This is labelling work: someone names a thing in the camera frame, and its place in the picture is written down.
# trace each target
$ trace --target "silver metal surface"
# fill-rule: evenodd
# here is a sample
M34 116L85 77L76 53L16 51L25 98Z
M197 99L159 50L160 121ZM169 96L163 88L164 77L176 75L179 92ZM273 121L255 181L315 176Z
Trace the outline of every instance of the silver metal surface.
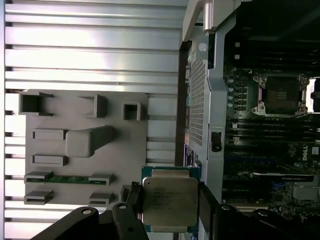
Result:
M190 39L202 9L203 30L209 33L223 23L240 6L241 2L242 0L190 0L183 19L182 41L186 42Z
M82 213L83 213L83 214L90 214L90 213L91 213L91 210L84 210Z
M189 178L189 170L167 170L167 169L153 169L152 177L159 178Z
M212 143L209 144L206 184L217 201L222 200L222 182L224 174L224 142L227 111L227 88L224 82L224 51L225 36L236 25L236 17L233 16L224 23L215 33L214 44L214 68L208 72L208 80L211 89L210 98L210 128L208 139L212 132L221 133L221 147L219 152L213 152Z
M266 211L258 211L258 214L262 217L267 217L268 213Z
M0 2L0 240L5 227L5 1Z
M75 16L75 17L104 17L104 18L140 18L140 19L177 19L182 20L185 15L184 7L154 7L138 4L55 4L39 1L38 4L6 4L8 14L29 14L47 16Z
M123 27L106 29L68 29L57 27L6 27L5 42L11 45L64 46L84 48L127 48L177 50L177 30Z
M5 51L5 64L8 67L175 73L178 70L178 63L178 54L169 53L141 54L59 49Z
M228 210L231 210L232 208L230 207L230 206L228 206L228 205L223 205L222 207L221 207L223 210L225 210L225 211L228 211Z
M201 90L199 91L200 94L194 93L195 97L198 96L197 99L198 103L195 103L195 101L190 101L190 108L194 108L194 110L198 110L199 113L194 111L195 113L195 119L194 123L196 124L195 127L197 127L195 130L199 131L201 135L196 135L199 137L199 139L194 139L192 137L194 135L191 123L189 130L186 131L186 139L188 139L188 145L189 147L197 154L198 160L201 162L201 180L203 182L207 181L207 161L208 161L208 132L209 132L209 119L210 119L210 96L211 96L211 90L208 84L208 51L205 52L199 52L199 45L201 43L207 43L208 37L204 36L204 33L202 31L201 27L195 28L196 32L192 33L191 39L192 39L192 50L191 50L191 65L194 65L196 67L197 65L195 63L199 63L200 69L197 68L191 68L191 71L194 71L194 74L191 74L193 76L191 78L191 84L195 86L194 90L196 90L196 87L201 87Z
M5 86L14 90L148 93L147 166L171 167L177 43L187 4L187 0L14 0L6 5L5 19L10 22L6 40L11 46L6 59L12 67L5 73ZM12 133L5 139L5 150L11 154L5 159L9 178L5 190L12 197L6 201L6 215L13 219L5 224L5 237L29 239L68 207L48 203L41 206L44 211L38 216L32 213L34 220L28 218L31 212L25 210L30 205L23 205L25 116L17 115L15 93L7 93L5 98L5 109L15 114L5 117L5 130ZM172 234L164 238L172 239Z
M210 33L214 27L214 2L208 2L203 5L203 31Z
M144 224L162 232L169 229L174 232L175 227L196 225L198 181L195 178L145 177L142 186L145 193L142 214Z
M186 42L189 40L193 27L197 21L197 18L203 9L204 4L210 3L213 0L190 0L186 8L186 12L183 19L182 25L182 41Z

